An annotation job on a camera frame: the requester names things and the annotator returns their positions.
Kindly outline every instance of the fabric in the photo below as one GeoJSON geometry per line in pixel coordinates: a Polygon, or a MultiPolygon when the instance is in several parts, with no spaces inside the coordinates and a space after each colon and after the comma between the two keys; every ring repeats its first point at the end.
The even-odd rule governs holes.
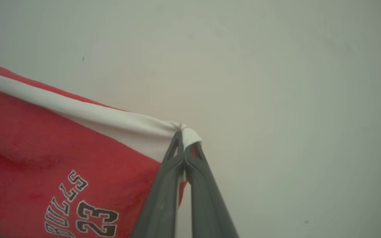
{"type": "Polygon", "coordinates": [[[128,237],[180,130],[0,67],[0,235],[128,237]]]}

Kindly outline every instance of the red fabric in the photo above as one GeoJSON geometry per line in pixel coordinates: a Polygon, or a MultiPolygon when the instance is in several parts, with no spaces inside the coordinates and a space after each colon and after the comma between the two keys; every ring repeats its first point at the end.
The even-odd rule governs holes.
{"type": "MultiPolygon", "coordinates": [[[[3,68],[0,68],[0,75],[99,104],[3,68]]],[[[114,226],[115,237],[129,237],[159,166],[159,162],[110,137],[0,93],[2,237],[61,237],[47,232],[47,229],[53,233],[62,232],[67,237],[104,237],[104,234],[110,235],[114,226]],[[69,201],[71,190],[77,195],[69,201]],[[61,208],[64,204],[69,206],[68,215],[51,203],[53,198],[61,208]],[[86,205],[93,206],[95,214],[86,205]],[[48,207],[61,218],[48,212],[48,207]],[[62,225],[51,222],[46,218],[47,214],[62,225]],[[118,219],[110,220],[115,214],[118,219]]],[[[180,199],[184,185],[180,189],[180,199]]]]}

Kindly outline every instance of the gray background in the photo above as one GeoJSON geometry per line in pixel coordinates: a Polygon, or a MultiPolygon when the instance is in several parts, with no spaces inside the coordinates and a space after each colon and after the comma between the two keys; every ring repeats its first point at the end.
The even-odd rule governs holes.
{"type": "Polygon", "coordinates": [[[242,238],[381,238],[381,0],[0,0],[0,65],[194,128],[242,238]]]}

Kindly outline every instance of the number 23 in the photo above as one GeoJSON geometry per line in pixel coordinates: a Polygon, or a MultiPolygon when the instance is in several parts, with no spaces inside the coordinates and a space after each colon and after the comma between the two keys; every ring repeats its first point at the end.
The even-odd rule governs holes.
{"type": "Polygon", "coordinates": [[[88,228],[92,229],[97,235],[102,237],[113,237],[115,236],[115,230],[117,225],[112,224],[118,220],[118,213],[111,210],[105,210],[101,208],[96,208],[89,205],[85,201],[79,202],[77,206],[77,215],[85,220],[77,220],[76,227],[80,232],[88,233],[88,228]],[[89,216],[101,218],[104,216],[102,228],[99,228],[95,223],[89,222],[89,216]]]}

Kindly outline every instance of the white trim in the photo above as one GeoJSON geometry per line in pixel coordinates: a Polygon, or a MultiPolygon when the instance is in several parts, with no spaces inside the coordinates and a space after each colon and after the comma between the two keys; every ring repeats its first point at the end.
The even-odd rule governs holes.
{"type": "Polygon", "coordinates": [[[183,131],[185,148],[201,141],[198,134],[183,123],[78,101],[3,76],[0,76],[0,92],[45,107],[156,161],[162,161],[173,135],[179,130],[183,131]]]}

